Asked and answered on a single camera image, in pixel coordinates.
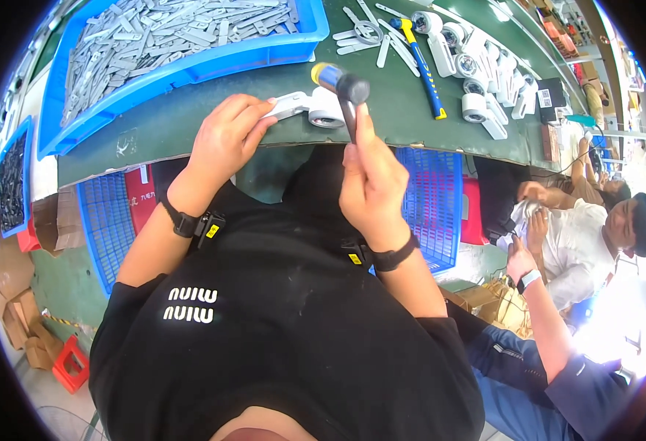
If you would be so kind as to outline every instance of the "watch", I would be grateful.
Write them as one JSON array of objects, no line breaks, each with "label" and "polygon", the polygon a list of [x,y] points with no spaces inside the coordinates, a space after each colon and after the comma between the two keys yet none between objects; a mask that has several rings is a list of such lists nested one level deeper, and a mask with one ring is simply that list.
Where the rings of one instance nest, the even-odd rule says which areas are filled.
[{"label": "watch", "polygon": [[516,290],[519,291],[519,294],[523,295],[526,287],[528,287],[531,282],[540,278],[541,272],[538,269],[532,269],[529,273],[527,273],[519,280],[519,283],[516,284]]},{"label": "watch", "polygon": [[159,197],[159,201],[166,208],[166,212],[169,213],[169,217],[173,222],[173,232],[187,239],[193,237],[201,216],[189,216],[184,212],[178,211],[169,202],[166,192]]},{"label": "watch", "polygon": [[398,268],[407,257],[411,255],[415,248],[421,248],[416,235],[411,232],[406,245],[398,251],[374,252],[372,251],[372,263],[376,272],[394,271]]}]

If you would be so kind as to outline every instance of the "hammer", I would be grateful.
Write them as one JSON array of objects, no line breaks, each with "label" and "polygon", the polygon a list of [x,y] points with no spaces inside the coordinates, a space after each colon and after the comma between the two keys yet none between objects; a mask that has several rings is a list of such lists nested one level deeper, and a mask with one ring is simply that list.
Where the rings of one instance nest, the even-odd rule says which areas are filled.
[{"label": "hammer", "polygon": [[389,24],[394,29],[401,29],[404,31],[404,36],[411,46],[411,52],[413,57],[418,63],[418,68],[421,70],[421,77],[423,77],[423,82],[426,84],[426,91],[428,92],[428,97],[431,100],[431,107],[433,107],[433,117],[435,119],[444,119],[446,115],[446,110],[443,108],[441,99],[438,96],[438,90],[436,89],[436,84],[433,82],[433,75],[431,75],[431,70],[428,68],[426,61],[421,55],[421,49],[418,47],[415,37],[413,36],[412,30],[416,29],[416,23],[408,20],[406,18],[392,18],[389,21]]},{"label": "hammer", "polygon": [[345,125],[350,133],[350,141],[355,144],[355,132],[358,127],[355,108],[370,97],[370,83],[330,63],[318,63],[313,66],[311,79],[317,85],[338,95]]}]

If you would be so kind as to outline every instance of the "red stool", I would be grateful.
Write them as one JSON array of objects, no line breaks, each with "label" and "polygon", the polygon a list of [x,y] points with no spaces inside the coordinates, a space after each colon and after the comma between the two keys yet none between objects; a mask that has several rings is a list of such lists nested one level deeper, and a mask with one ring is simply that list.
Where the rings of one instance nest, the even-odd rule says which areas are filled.
[{"label": "red stool", "polygon": [[17,233],[17,241],[19,242],[19,249],[22,252],[41,250],[42,245],[36,237],[36,230],[34,228],[34,214],[32,213],[32,206],[29,205],[29,221],[27,229]]},{"label": "red stool", "polygon": [[[76,363],[73,357],[80,361],[82,366]],[[90,375],[88,357],[78,348],[78,339],[75,335],[71,335],[63,345],[63,350],[56,358],[52,370],[58,382],[71,394],[79,390],[88,379]]]},{"label": "red stool", "polygon": [[482,231],[480,184],[475,178],[463,176],[463,214],[465,214],[464,208],[466,207],[468,219],[463,216],[460,221],[460,242],[472,245],[486,245],[489,241]]}]

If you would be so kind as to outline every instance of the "human hand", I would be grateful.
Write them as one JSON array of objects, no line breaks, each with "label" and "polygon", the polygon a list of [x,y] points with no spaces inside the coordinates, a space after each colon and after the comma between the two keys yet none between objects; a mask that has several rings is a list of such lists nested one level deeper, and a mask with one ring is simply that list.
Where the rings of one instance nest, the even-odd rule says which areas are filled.
[{"label": "human hand", "polygon": [[539,202],[545,202],[548,192],[546,188],[536,181],[525,181],[519,186],[516,192],[516,199],[521,202],[524,199],[534,199]]},{"label": "human hand", "polygon": [[345,146],[340,209],[372,251],[398,251],[410,238],[401,216],[409,173],[374,134],[366,104],[358,107],[357,121],[357,145]]},{"label": "human hand", "polygon": [[538,269],[531,252],[524,248],[524,244],[516,234],[512,234],[512,243],[509,244],[509,257],[506,260],[506,273],[517,285],[522,277],[532,269]]},{"label": "human hand", "polygon": [[532,253],[541,252],[543,241],[548,233],[548,214],[545,208],[536,211],[528,220],[526,247]]},{"label": "human hand", "polygon": [[219,189],[250,160],[275,116],[261,119],[276,100],[261,101],[247,94],[227,97],[203,120],[188,166],[195,185]]},{"label": "human hand", "polygon": [[610,175],[608,175],[607,172],[600,172],[600,181],[598,181],[597,184],[602,189],[604,187],[604,183],[609,180],[610,180]]}]

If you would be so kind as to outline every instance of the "blue plastic crate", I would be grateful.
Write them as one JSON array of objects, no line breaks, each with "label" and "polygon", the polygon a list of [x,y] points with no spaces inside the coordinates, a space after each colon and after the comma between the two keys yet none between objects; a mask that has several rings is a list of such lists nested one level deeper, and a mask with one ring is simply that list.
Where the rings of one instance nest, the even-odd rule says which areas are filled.
[{"label": "blue plastic crate", "polygon": [[409,172],[401,214],[421,244],[433,274],[456,264],[463,216],[463,163],[458,153],[396,149]]},{"label": "blue plastic crate", "polygon": [[77,187],[85,242],[103,293],[110,298],[120,265],[134,242],[125,175],[111,173]]},{"label": "blue plastic crate", "polygon": [[92,0],[75,13],[63,31],[46,80],[36,156],[66,154],[73,147],[137,104],[186,84],[250,69],[308,61],[318,43],[328,37],[328,20],[322,0],[297,0],[298,34],[270,35],[198,52],[161,66],[118,87],[93,107],[61,127],[65,103],[68,53],[90,17],[99,15],[116,0]]},{"label": "blue plastic crate", "polygon": [[25,134],[26,136],[25,136],[24,145],[21,146],[21,148],[24,149],[24,157],[22,158],[22,161],[23,161],[22,193],[24,195],[24,204],[23,204],[24,222],[7,231],[2,230],[2,237],[9,237],[12,234],[17,234],[19,232],[25,231],[27,229],[27,225],[29,224],[29,219],[32,216],[32,206],[30,203],[32,195],[29,192],[29,165],[31,163],[34,126],[32,125],[31,116],[27,116],[27,118],[24,121],[22,121],[19,127],[17,127],[17,130],[15,130],[12,137],[10,137],[10,139],[7,141],[5,146],[2,148],[0,152],[0,164],[2,163],[3,159],[5,159],[5,155],[7,155],[7,152],[10,150],[10,148],[14,146],[14,144],[21,138],[22,135],[25,135]]}]

